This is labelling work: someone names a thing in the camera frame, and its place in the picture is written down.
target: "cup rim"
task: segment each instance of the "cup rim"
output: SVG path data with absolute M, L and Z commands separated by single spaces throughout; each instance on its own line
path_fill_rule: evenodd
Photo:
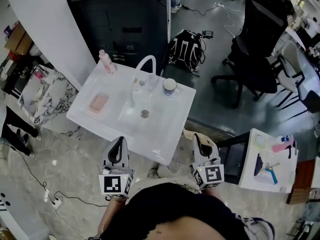
M 165 87 L 165 81 L 166 81 L 166 80 L 173 80 L 173 81 L 175 82 L 175 87 L 174 87 L 173 89 L 168 89 L 168 88 L 166 88 L 166 87 Z M 166 89 L 167 91 L 173 91 L 174 89 L 177 88 L 177 81 L 174 80 L 173 78 L 166 78 L 166 79 L 163 80 L 162 86 L 163 86 L 163 88 Z

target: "blue-gray floor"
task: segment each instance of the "blue-gray floor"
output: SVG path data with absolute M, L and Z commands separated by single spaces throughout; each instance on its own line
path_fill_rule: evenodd
M 245 10 L 245 0 L 182 0 L 182 4 L 201 13 L 215 7 L 215 3 L 223 3 L 226 7 L 243 12 Z M 234 27 L 227 27 L 234 35 L 240 33 L 244 22 L 244 13 L 236 14 L 238 16 L 229 13 Z M 208 11 L 205 16 L 184 8 L 172 14 L 172 37 L 182 29 L 196 33 L 202 30 L 213 31 L 213 38 L 205 39 L 206 59 L 203 64 L 199 64 L 200 77 L 195 77 L 175 65 L 168 65 L 163 74 L 165 78 L 173 78 L 180 84 L 196 89 L 189 119 L 234 135 L 248 132 L 251 128 L 257 128 L 275 137 L 293 134 L 298 143 L 299 160 L 315 157 L 317 152 L 313 127 L 318 123 L 318 116 L 307 112 L 288 120 L 304 111 L 305 107 L 298 102 L 284 110 L 275 108 L 275 105 L 288 94 L 287 91 L 280 93 L 282 88 L 279 87 L 278 93 L 264 95 L 258 102 L 254 102 L 252 93 L 244 87 L 240 107 L 233 109 L 231 106 L 236 101 L 237 84 L 224 80 L 218 80 L 215 85 L 211 83 L 211 77 L 215 75 L 233 74 L 229 66 L 222 65 L 222 61 L 231 51 L 233 38 L 224 29 L 224 25 L 232 25 L 232 22 L 219 8 Z

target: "blue handle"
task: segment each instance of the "blue handle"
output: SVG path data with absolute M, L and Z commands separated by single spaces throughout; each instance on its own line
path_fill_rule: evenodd
M 274 184 L 277 184 L 278 180 L 277 180 L 277 177 L 276 177 L 274 169 L 272 167 L 269 167 L 269 168 L 265 168 L 265 170 L 267 172 L 271 173 Z

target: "skin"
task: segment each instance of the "skin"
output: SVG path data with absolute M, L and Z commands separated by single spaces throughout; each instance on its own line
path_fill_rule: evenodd
M 213 196 L 222 201 L 220 195 L 215 188 L 204 189 L 203 194 Z M 101 222 L 99 224 L 97 235 L 99 237 L 110 224 L 113 216 L 122 207 L 125 206 L 124 201 L 116 201 L 111 199 L 106 208 Z M 154 230 L 151 230 L 146 240 L 224 240 L 224 238 L 211 226 L 196 218 L 183 216 L 175 221 L 166 222 L 156 225 Z

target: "white sink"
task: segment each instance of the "white sink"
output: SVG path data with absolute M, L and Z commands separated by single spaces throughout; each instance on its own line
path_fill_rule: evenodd
M 146 86 L 139 85 L 149 73 L 139 71 L 132 95 L 135 106 L 131 107 L 129 92 L 135 69 L 116 66 L 117 73 L 111 75 L 99 61 L 69 109 L 67 118 L 108 141 L 124 136 L 132 152 L 168 165 L 196 90 L 177 84 L 179 94 L 167 96 L 163 93 L 164 78 L 157 76 L 159 83 L 149 91 Z M 95 113 L 89 106 L 99 94 L 107 95 L 108 100 L 101 112 Z

